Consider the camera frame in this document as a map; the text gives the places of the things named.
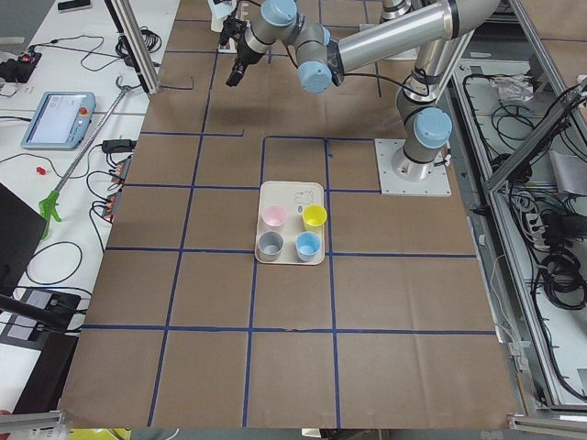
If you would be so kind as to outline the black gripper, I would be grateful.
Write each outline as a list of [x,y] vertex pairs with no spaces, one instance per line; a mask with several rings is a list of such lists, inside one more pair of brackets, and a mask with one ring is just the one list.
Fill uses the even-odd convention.
[[249,65],[256,64],[273,44],[273,27],[265,20],[250,20],[245,24],[235,15],[228,15],[223,22],[218,44],[226,46],[230,40],[237,42],[237,58],[226,85],[237,87]]

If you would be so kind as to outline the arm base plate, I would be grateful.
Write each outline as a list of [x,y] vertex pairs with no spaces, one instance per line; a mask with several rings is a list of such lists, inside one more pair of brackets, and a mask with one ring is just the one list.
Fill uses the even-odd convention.
[[404,140],[375,138],[375,156],[382,195],[449,197],[452,195],[447,167],[437,166],[440,152],[428,164],[412,162],[404,155]]

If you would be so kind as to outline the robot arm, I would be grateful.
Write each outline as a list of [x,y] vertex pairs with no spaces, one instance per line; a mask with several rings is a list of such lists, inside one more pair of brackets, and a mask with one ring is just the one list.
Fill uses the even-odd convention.
[[302,87],[321,94],[348,77],[365,76],[365,67],[416,50],[409,75],[398,82],[395,98],[406,139],[393,154],[394,174],[407,182],[428,179],[437,155],[452,131],[450,117],[437,107],[468,38],[496,10],[496,1],[384,1],[379,23],[344,38],[305,15],[295,1],[262,1],[259,12],[239,19],[237,1],[212,1],[222,21],[219,44],[236,44],[236,58],[227,85],[239,84],[250,65],[276,43],[284,46]]

